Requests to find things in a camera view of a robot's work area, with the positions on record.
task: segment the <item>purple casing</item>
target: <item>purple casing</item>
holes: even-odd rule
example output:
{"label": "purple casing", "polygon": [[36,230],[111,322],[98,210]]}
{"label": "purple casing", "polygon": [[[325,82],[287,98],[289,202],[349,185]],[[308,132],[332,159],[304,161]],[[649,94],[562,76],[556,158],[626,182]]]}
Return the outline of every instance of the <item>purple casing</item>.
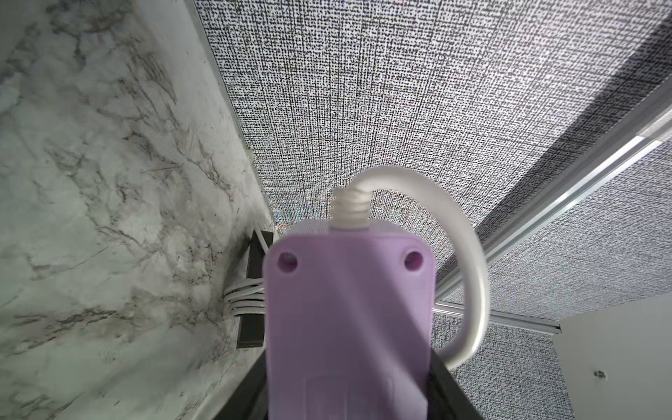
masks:
{"label": "purple casing", "polygon": [[381,220],[303,220],[263,278],[269,420],[427,418],[435,261],[422,239]]}

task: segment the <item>textured gray panel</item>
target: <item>textured gray panel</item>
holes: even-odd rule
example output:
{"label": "textured gray panel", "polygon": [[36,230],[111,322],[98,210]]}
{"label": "textured gray panel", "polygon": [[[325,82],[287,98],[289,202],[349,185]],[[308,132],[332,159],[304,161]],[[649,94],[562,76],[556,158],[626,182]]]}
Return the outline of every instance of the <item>textured gray panel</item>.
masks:
{"label": "textured gray panel", "polygon": [[667,142],[493,264],[492,308],[561,319],[672,292],[670,267]]}
{"label": "textured gray panel", "polygon": [[[362,169],[402,165],[486,237],[672,59],[646,41],[666,1],[196,5],[281,228],[327,217],[331,188]],[[398,194],[377,194],[372,214],[422,236],[439,264],[452,253]]]}
{"label": "textured gray panel", "polygon": [[[445,345],[458,325],[458,319],[434,314],[432,346]],[[451,373],[486,420],[574,418],[547,335],[489,325],[479,351]]]}

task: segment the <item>white marble wall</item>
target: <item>white marble wall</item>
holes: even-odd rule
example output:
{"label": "white marble wall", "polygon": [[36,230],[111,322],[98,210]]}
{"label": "white marble wall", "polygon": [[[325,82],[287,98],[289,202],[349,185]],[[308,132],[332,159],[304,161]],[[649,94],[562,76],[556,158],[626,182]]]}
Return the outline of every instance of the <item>white marble wall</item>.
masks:
{"label": "white marble wall", "polygon": [[209,417],[259,353],[222,288],[271,217],[190,5],[0,14],[0,418]]}

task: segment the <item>aluminum rail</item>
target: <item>aluminum rail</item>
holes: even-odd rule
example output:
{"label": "aluminum rail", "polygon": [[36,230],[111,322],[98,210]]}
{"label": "aluminum rail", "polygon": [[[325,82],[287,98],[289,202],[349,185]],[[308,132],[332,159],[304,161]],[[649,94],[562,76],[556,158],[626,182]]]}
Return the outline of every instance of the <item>aluminum rail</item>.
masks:
{"label": "aluminum rail", "polygon": [[[434,312],[445,314],[451,317],[460,317],[464,315],[464,305],[459,303],[437,302],[434,304]],[[506,312],[499,312],[498,310],[490,311],[490,324],[505,325],[506,327],[526,329],[528,331],[535,331],[537,333],[555,335],[562,331],[560,330],[560,323],[550,319],[525,317],[523,315],[509,314]]]}
{"label": "aluminum rail", "polygon": [[[672,78],[669,78],[485,241],[487,264],[492,265],[671,137]],[[459,267],[440,279],[436,301],[451,294],[461,280]]]}

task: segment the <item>white cable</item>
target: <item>white cable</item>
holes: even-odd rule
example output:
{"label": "white cable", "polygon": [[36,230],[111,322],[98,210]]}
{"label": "white cable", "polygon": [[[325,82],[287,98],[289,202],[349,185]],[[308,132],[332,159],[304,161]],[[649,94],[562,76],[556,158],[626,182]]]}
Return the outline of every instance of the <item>white cable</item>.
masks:
{"label": "white cable", "polygon": [[227,294],[226,296],[224,296],[224,300],[227,300],[227,301],[230,302],[231,300],[235,300],[236,298],[241,298],[243,296],[247,296],[248,294],[258,293],[258,292],[262,292],[262,291],[263,291],[263,286],[255,286],[255,287],[252,287],[252,288],[245,288],[245,289],[242,289],[238,292],[233,292],[233,293]]}
{"label": "white cable", "polygon": [[246,287],[249,287],[249,286],[258,286],[262,283],[263,283],[263,278],[245,279],[242,282],[234,283],[231,286],[224,289],[224,295],[227,295],[229,292],[233,292],[234,290],[246,288]]}
{"label": "white cable", "polygon": [[[264,255],[268,254],[268,245],[261,234],[261,229],[256,226],[254,233],[259,239]],[[263,278],[245,279],[240,283],[232,284],[224,291],[224,300],[229,301],[231,314],[235,317],[242,314],[263,314],[265,303],[263,295]]]}
{"label": "white cable", "polygon": [[334,188],[331,227],[366,228],[376,190],[394,190],[418,201],[434,215],[455,248],[464,279],[464,319],[457,336],[437,352],[448,369],[455,368],[476,353],[488,325],[490,284],[480,241],[469,219],[447,192],[417,172],[391,166],[367,169],[346,188]]}
{"label": "white cable", "polygon": [[231,309],[263,308],[263,300],[237,300],[231,303]]}
{"label": "white cable", "polygon": [[226,296],[224,297],[225,300],[227,300],[229,303],[233,302],[238,302],[239,300],[264,300],[264,295],[263,293],[259,292],[251,292],[249,294],[241,294],[237,297],[231,298],[231,299],[226,299]]}
{"label": "white cable", "polygon": [[257,239],[259,239],[261,249],[263,249],[263,254],[264,255],[268,254],[268,245],[266,245],[266,240],[263,238],[263,235],[261,234],[261,229],[259,229],[258,226],[254,228],[254,233],[257,234]]}
{"label": "white cable", "polygon": [[265,314],[266,311],[264,308],[238,308],[231,311],[233,317],[244,314]]}
{"label": "white cable", "polygon": [[245,299],[246,300],[264,300],[265,296],[264,296],[263,293],[252,293],[252,294],[248,294],[245,297]]}

